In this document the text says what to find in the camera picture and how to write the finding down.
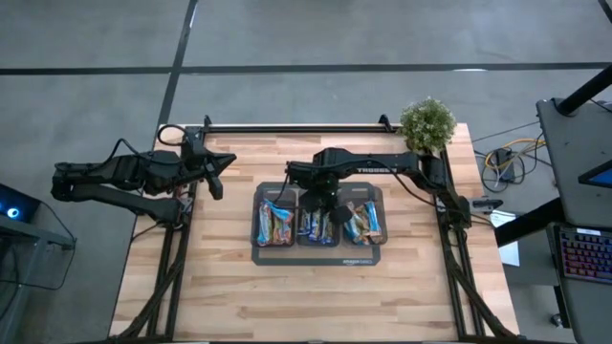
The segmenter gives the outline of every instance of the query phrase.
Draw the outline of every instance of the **black metal frame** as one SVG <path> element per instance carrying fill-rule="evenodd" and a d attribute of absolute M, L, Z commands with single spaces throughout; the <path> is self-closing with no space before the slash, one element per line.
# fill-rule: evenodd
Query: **black metal frame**
<path fill-rule="evenodd" d="M 397 126 L 391 125 L 388 118 L 385 115 L 381 116 L 379 124 L 372 125 L 213 125 L 208 123 L 205 125 L 207 128 L 207 134 L 228 134 L 228 133 L 243 133 L 243 134 L 258 134 L 258 133 L 394 133 L 397 130 Z M 452 176 L 450 173 L 450 165 L 448 161 L 448 155 L 446 151 L 441 154 L 445 167 L 448 171 L 448 182 L 452 183 Z M 195 198 L 197 183 L 192 183 L 188 187 L 189 197 Z M 448 290 L 450 293 L 451 306 L 453 310 L 453 316 L 457 329 L 458 342 L 468 341 L 469 343 L 523 343 L 523 344 L 542 344 L 553 342 L 544 341 L 533 341 L 527 340 L 521 337 L 508 338 L 508 337 L 489 337 L 486 336 L 485 328 L 483 324 L 483 316 L 478 310 L 477 306 L 486 307 L 482 299 L 477 298 L 477 292 L 474 285 L 474 277 L 470 264 L 470 255 L 468 252 L 468 245 L 463 228 L 451 228 L 451 224 L 448 221 L 448 214 L 443 207 L 436 206 L 436 218 L 438 222 L 438 228 L 441 236 L 442 251 L 445 257 L 445 267 L 447 270 L 448 279 Z M 187 223 L 180 229 L 167 228 L 164 245 L 160 256 L 160 265 L 158 269 L 158 275 L 156 280 L 156 288 L 151 295 L 151 298 L 147 301 L 143 307 L 141 313 L 134 319 L 132 324 L 123 333 L 117 336 L 109 337 L 102 341 L 91 342 L 91 343 L 167 343 L 174 342 L 174 327 L 176 325 L 177 311 L 179 307 L 179 298 L 181 292 L 181 281 L 183 278 L 183 271 L 186 263 L 186 249 L 188 243 L 188 237 L 190 232 L 191 217 L 193 213 L 193 207 L 190 208 L 186 214 Z M 461 264 L 456 262 L 454 258 L 450 240 L 448 238 L 449 232 L 455 230 L 457 237 L 457 247 L 460 255 Z M 172 238 L 175 231 L 180 231 L 181 238 L 179 248 L 174 259 L 174 262 L 168 268 L 169 256 L 172 244 Z M 462 272 L 458 275 L 457 270 L 460 269 Z M 461 296 L 459 294 L 459 284 L 462 286 L 467 295 L 470 297 L 470 308 L 472 313 L 472 319 L 474 323 L 475 335 L 468 334 L 466 329 L 465 317 L 463 315 L 463 309 L 461 307 Z M 161 301 L 164 294 L 172 285 L 170 301 L 168 304 L 168 317 L 163 334 L 158 334 L 158 318 L 161 306 Z M 144 326 L 148 322 L 146 329 L 146 335 L 138 337 Z"/>

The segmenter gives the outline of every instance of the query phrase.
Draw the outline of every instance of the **small succulent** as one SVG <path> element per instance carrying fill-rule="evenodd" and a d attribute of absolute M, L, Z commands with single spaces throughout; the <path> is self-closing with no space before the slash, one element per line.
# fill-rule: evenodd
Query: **small succulent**
<path fill-rule="evenodd" d="M 426 152 L 443 150 L 457 125 L 448 107 L 431 97 L 404 108 L 400 123 L 398 134 L 405 136 L 408 148 Z"/>

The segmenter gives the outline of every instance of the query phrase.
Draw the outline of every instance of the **gray concrete floor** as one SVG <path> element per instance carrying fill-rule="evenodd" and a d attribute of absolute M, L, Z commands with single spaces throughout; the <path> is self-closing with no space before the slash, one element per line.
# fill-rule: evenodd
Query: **gray concrete floor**
<path fill-rule="evenodd" d="M 0 68 L 171 66 L 187 3 L 2 1 Z M 593 62 L 609 59 L 611 33 L 596 0 L 200 0 L 185 65 Z M 397 119 L 407 103 L 431 96 L 479 138 L 536 120 L 538 99 L 564 97 L 596 72 L 182 75 L 169 122 L 199 123 L 204 114 L 219 123 L 372 122 L 382 113 Z M 33 293 L 20 342 L 107 335 L 134 216 L 54 201 L 53 164 L 103 160 L 121 137 L 149 149 L 167 81 L 0 76 L 0 182 L 49 202 L 78 238 L 64 288 Z M 538 134 L 531 126 L 474 147 Z M 556 195 L 541 165 L 494 197 L 524 212 Z M 572 340 L 547 323 L 552 289 L 509 282 L 523 334 Z"/>

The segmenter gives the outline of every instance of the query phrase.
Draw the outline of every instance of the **keyboard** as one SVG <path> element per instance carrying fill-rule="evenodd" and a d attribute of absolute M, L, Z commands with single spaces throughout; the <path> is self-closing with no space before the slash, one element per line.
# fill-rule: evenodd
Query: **keyboard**
<path fill-rule="evenodd" d="M 559 243 L 565 277 L 612 284 L 612 234 L 564 227 Z"/>

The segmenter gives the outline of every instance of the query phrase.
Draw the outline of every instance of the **green plant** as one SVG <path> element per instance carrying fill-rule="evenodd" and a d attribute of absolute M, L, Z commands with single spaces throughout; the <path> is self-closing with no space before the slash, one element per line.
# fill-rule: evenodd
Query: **green plant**
<path fill-rule="evenodd" d="M 404 108 L 400 123 L 398 133 L 405 136 L 408 148 L 428 152 L 444 149 L 457 125 L 448 107 L 431 97 Z"/>

